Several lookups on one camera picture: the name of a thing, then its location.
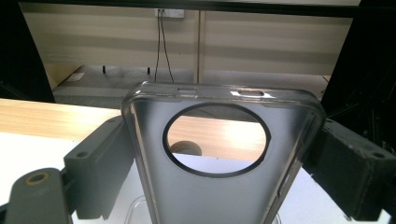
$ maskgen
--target white table surface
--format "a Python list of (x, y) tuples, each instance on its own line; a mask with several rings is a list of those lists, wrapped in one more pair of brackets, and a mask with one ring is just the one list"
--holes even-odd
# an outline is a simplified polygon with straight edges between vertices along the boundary
[[(64, 168), (64, 155), (78, 144), (75, 141), (14, 133), (0, 133), (0, 142), (0, 176), (2, 179), (0, 204), (7, 203), (12, 184), (20, 176), (40, 168), (53, 167), (59, 170)], [(74, 223), (124, 223), (130, 205), (142, 195), (143, 190), (136, 166), (133, 165), (108, 220), (77, 220), (73, 215)], [(303, 169), (297, 175), (280, 208), (279, 215), (282, 224), (385, 224), (389, 221), (389, 215), (385, 212), (377, 222), (347, 220), (337, 205)]]

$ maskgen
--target circular camera cutout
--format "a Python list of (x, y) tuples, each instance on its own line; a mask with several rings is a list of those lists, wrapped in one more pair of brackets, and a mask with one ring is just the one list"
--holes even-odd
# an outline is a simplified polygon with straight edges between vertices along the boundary
[(198, 105), (170, 120), (165, 150), (183, 169), (226, 177), (253, 169), (264, 158), (270, 134), (265, 123), (239, 105)]

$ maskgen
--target transparent plastic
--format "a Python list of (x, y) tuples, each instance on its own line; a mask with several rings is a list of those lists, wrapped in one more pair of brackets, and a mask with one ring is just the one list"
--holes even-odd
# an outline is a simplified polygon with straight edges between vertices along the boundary
[(145, 196), (138, 197), (132, 202), (124, 224), (151, 224)]
[[(175, 159), (169, 127), (185, 111), (206, 105), (234, 106), (260, 122), (266, 149), (257, 160), (213, 174), (180, 162), (194, 160), (189, 155)], [(306, 91), (149, 82), (133, 88), (122, 115), (153, 224), (272, 223), (325, 120), (319, 101)], [(195, 159), (190, 164), (205, 166)]]

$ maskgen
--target wall socket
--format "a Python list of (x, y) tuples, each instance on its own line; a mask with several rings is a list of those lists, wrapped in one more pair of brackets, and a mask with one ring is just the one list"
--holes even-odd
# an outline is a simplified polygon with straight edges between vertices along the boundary
[(184, 18), (184, 9), (165, 9), (165, 8), (154, 8), (154, 15), (158, 17), (159, 10), (163, 11), (163, 18)]

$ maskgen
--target wooden desk surface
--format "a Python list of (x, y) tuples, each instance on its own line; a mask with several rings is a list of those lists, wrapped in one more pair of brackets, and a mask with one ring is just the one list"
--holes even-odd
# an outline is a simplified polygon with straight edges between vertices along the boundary
[(0, 99), (0, 132), (82, 141), (120, 110)]
[[(0, 99), (0, 133), (82, 141), (120, 110)], [(169, 143), (188, 140), (204, 156), (255, 161), (265, 147), (259, 123), (180, 117), (169, 133)]]

